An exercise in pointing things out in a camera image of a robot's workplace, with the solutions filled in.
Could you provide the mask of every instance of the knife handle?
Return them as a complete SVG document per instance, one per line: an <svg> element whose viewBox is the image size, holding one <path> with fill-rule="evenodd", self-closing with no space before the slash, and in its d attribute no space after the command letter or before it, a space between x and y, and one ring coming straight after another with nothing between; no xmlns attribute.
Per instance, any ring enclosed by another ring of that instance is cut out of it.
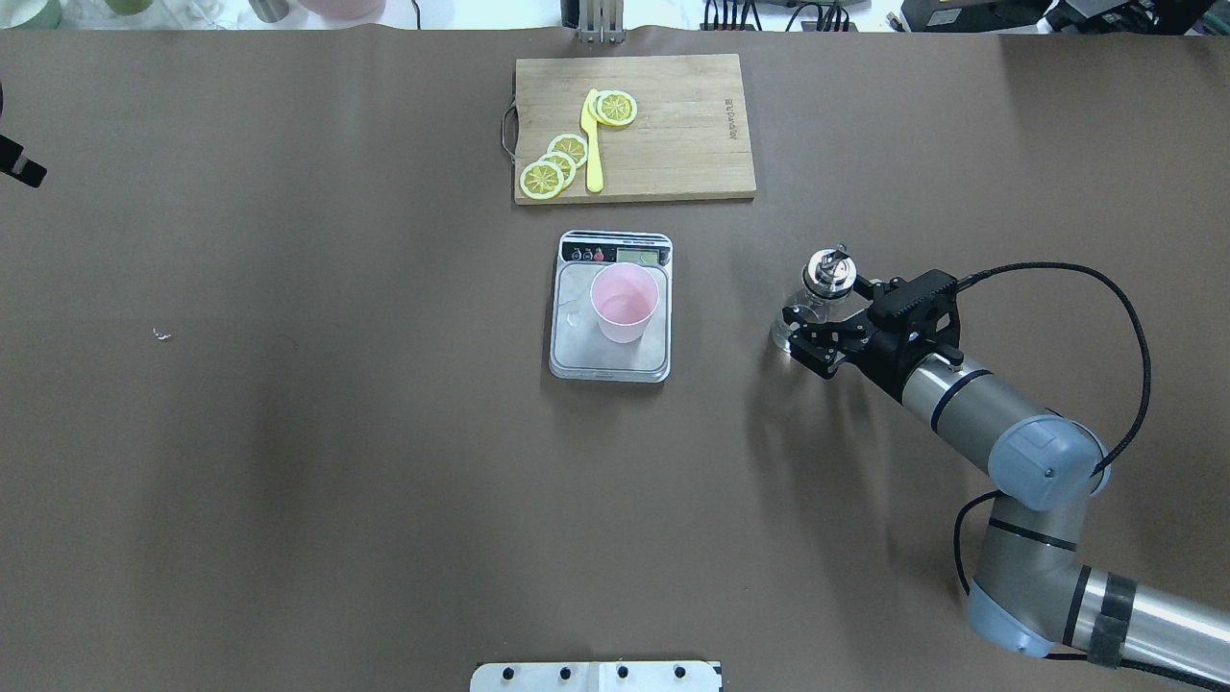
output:
<svg viewBox="0 0 1230 692"><path fill-rule="evenodd" d="M603 181L603 156L598 151L598 128L589 139L589 159L585 160L585 189L601 192L605 186Z"/></svg>

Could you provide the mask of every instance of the blue joint cap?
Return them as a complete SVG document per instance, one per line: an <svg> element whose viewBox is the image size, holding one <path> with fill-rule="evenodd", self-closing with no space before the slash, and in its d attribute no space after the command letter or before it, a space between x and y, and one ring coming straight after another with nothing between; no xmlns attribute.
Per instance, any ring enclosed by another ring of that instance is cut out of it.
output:
<svg viewBox="0 0 1230 692"><path fill-rule="evenodd" d="M1041 659L1050 653L1055 643L1030 629L1012 617L986 595L977 581L969 584L969 601L966 605L966 621L970 629L993 644L1010 651Z"/></svg>
<svg viewBox="0 0 1230 692"><path fill-rule="evenodd" d="M995 487L1036 513L1053 510L1087 488L1102 445L1054 414L1025 419L991 447L986 473Z"/></svg>

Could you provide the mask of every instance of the cutting board handle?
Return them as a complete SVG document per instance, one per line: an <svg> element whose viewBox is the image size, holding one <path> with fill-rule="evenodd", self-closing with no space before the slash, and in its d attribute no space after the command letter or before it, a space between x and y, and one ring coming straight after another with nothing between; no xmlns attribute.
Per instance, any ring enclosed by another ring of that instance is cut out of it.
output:
<svg viewBox="0 0 1230 692"><path fill-rule="evenodd" d="M513 116L513 143L508 144L508 116ZM517 95L513 93L513 100L508 103L508 109L504 111L504 117L499 118L499 145L503 146L504 152L508 154L508 160L517 165L517 154L513 154L513 147L517 146L517 136L520 130L522 120L517 117Z"/></svg>

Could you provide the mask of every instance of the lemon slice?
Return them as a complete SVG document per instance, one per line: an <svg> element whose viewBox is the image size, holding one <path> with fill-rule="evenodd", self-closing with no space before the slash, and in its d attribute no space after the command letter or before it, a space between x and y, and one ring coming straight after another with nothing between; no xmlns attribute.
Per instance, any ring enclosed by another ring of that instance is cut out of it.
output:
<svg viewBox="0 0 1230 692"><path fill-rule="evenodd" d="M552 139L546 145L546 150L547 152L563 151L572 157L572 161L578 167L585 165L585 159L589 157L589 144L585 141L585 138L571 132L566 132Z"/></svg>
<svg viewBox="0 0 1230 692"><path fill-rule="evenodd" d="M572 179L577 177L577 163L572 160L572 156L565 154L563 151L547 151L542 154L540 161L551 161L552 163L560 166L563 171L563 187L560 189L567 189L572 184Z"/></svg>
<svg viewBox="0 0 1230 692"><path fill-rule="evenodd" d="M611 127L624 127L636 119L636 98L627 91L599 91L594 98L594 118Z"/></svg>
<svg viewBox="0 0 1230 692"><path fill-rule="evenodd" d="M522 192L530 199L550 199L563 189L563 171L551 161L534 161L522 171Z"/></svg>

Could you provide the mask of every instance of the silver lid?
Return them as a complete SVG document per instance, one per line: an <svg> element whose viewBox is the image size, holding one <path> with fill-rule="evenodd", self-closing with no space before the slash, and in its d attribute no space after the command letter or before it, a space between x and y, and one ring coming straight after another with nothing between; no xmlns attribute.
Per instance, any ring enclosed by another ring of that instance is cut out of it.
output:
<svg viewBox="0 0 1230 692"><path fill-rule="evenodd" d="M859 269L850 254L846 254L845 245L825 247L812 254L803 269L803 284L825 300L850 293L857 277Z"/></svg>

